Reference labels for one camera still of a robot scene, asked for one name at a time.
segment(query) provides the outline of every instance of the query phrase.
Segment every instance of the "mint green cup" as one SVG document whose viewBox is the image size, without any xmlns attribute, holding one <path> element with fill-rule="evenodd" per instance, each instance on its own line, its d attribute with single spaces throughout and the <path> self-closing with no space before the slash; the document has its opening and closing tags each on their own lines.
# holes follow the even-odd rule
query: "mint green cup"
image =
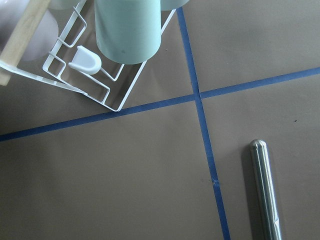
<svg viewBox="0 0 320 240">
<path fill-rule="evenodd" d="M 99 50 L 120 64 L 150 59 L 161 44 L 161 0 L 95 0 Z"/>
<path fill-rule="evenodd" d="M 161 0 L 161 11 L 168 11 L 182 7 L 189 0 Z"/>
</svg>

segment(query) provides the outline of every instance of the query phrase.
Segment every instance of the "silver metal tube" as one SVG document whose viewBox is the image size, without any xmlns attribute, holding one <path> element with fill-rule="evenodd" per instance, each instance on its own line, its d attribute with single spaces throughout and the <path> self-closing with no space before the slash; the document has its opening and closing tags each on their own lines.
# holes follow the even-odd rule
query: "silver metal tube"
<svg viewBox="0 0 320 240">
<path fill-rule="evenodd" d="M 265 239 L 282 240 L 267 144 L 256 139 L 251 142 L 250 148 Z"/>
</svg>

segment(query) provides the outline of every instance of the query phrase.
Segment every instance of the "gray surface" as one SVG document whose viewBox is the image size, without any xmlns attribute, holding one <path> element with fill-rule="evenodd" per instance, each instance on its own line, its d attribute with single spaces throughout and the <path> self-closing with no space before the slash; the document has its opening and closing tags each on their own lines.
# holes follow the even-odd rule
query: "gray surface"
<svg viewBox="0 0 320 240">
<path fill-rule="evenodd" d="M 1 142 L 0 156 L 3 240 L 223 239 L 192 102 Z"/>
<path fill-rule="evenodd" d="M 320 65 L 318 0 L 191 0 L 183 10 L 201 91 Z"/>
<path fill-rule="evenodd" d="M 283 238 L 319 239 L 319 80 L 317 75 L 203 101 L 232 239 L 262 236 L 248 149 L 257 138 L 268 143 Z"/>
<path fill-rule="evenodd" d="M 54 11 L 59 26 L 64 27 L 69 11 Z M 42 70 L 46 57 L 21 62 L 23 70 L 53 79 Z M 192 93 L 189 72 L 177 16 L 162 36 L 158 53 L 150 59 L 134 86 L 124 108 Z M 8 86 L 0 87 L 0 134 L 91 116 L 109 110 L 74 92 L 13 76 Z"/>
</svg>

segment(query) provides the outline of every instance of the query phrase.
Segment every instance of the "blue tape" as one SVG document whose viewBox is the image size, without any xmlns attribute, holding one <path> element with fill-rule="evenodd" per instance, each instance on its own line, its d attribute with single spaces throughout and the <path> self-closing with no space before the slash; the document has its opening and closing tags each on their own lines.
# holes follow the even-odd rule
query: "blue tape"
<svg viewBox="0 0 320 240">
<path fill-rule="evenodd" d="M 269 77 L 261 80 L 241 83 L 237 85 L 222 87 L 214 90 L 204 91 L 200 95 L 202 99 L 206 99 L 206 98 L 215 97 L 219 95 L 235 93 L 235 92 L 243 91 L 247 89 L 254 89 L 254 88 L 267 86 L 271 84 L 277 84 L 285 81 L 305 78 L 305 77 L 309 77 L 317 74 L 320 74 L 320 67 L 312 68 L 304 71 L 297 71 L 297 72 L 284 74 L 280 76 Z"/>
<path fill-rule="evenodd" d="M 203 138 L 203 143 L 204 143 L 204 149 L 205 149 L 205 153 L 206 153 L 206 157 L 207 157 L 207 161 L 208 161 L 208 165 L 209 165 L 211 180 L 213 182 L 213 191 L 214 191 L 216 205 L 218 208 L 220 224 L 221 224 L 221 228 L 222 228 L 222 234 L 223 234 L 223 238 L 225 240 L 230 240 L 230 232 L 229 232 L 225 207 L 224 207 L 224 203 L 223 203 L 223 199 L 222 199 L 217 169 L 216 169 L 216 165 L 215 165 L 214 154 L 213 154 L 213 150 L 212 150 L 212 146 L 211 146 L 208 126 L 207 126 L 207 121 L 206 121 L 206 116 L 205 116 L 205 111 L 204 111 L 204 107 L 203 107 L 202 100 L 200 97 L 196 67 L 195 67 L 195 63 L 194 63 L 194 59 L 193 59 L 193 55 L 192 55 L 186 20 L 185 20 L 185 16 L 184 16 L 184 11 L 180 7 L 176 10 L 176 12 L 177 12 L 177 16 L 178 16 L 179 25 L 180 25 L 180 31 L 181 31 L 181 35 L 182 35 L 182 41 L 183 41 L 183 45 L 184 45 L 187 65 L 189 68 L 191 85 L 192 85 L 192 89 L 193 89 L 194 101 L 195 101 L 195 105 L 196 105 L 196 109 L 197 109 L 197 113 L 198 113 L 198 118 L 199 118 L 199 122 L 200 122 L 200 128 L 201 128 L 201 133 L 202 133 L 202 138 Z"/>
<path fill-rule="evenodd" d="M 107 120 L 107 119 L 112 119 L 112 118 L 117 118 L 120 116 L 125 116 L 129 114 L 135 114 L 135 113 L 140 113 L 148 110 L 154 110 L 154 109 L 159 109 L 159 108 L 164 108 L 172 105 L 177 105 L 177 104 L 182 104 L 182 103 L 187 103 L 194 101 L 194 95 L 186 95 L 186 96 L 181 96 L 181 97 L 176 97 L 168 100 L 163 100 L 163 101 L 157 101 L 153 103 L 148 103 L 144 105 L 139 105 L 139 106 L 134 106 L 134 107 L 129 107 L 125 108 L 119 112 L 106 112 L 106 113 L 101 113 L 93 116 L 87 116 L 87 117 L 82 117 L 78 119 L 73 119 L 69 121 L 63 121 L 59 123 L 54 123 L 46 126 L 40 126 L 40 127 L 35 127 L 31 129 L 26 129 L 22 131 L 17 131 L 13 133 L 8 133 L 4 135 L 0 135 L 0 142 L 12 140 L 12 139 L 18 139 L 18 138 L 23 138 L 31 135 L 36 135 L 36 134 L 42 134 L 50 131 L 55 131 L 59 129 L 65 129 L 69 127 L 74 127 L 78 125 L 83 125 L 83 124 L 88 124 L 88 123 L 93 123 L 97 121 L 102 121 L 102 120 Z"/>
</svg>

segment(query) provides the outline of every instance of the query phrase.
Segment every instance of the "wooden handle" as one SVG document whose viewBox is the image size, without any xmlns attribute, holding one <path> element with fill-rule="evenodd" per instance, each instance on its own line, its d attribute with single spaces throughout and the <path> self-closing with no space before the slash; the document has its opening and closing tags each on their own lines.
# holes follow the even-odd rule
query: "wooden handle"
<svg viewBox="0 0 320 240">
<path fill-rule="evenodd" d="M 29 1 L 0 55 L 0 60 L 14 67 L 18 65 L 50 1 L 51 0 Z M 10 78 L 11 73 L 0 68 L 0 85 L 6 86 Z"/>
</svg>

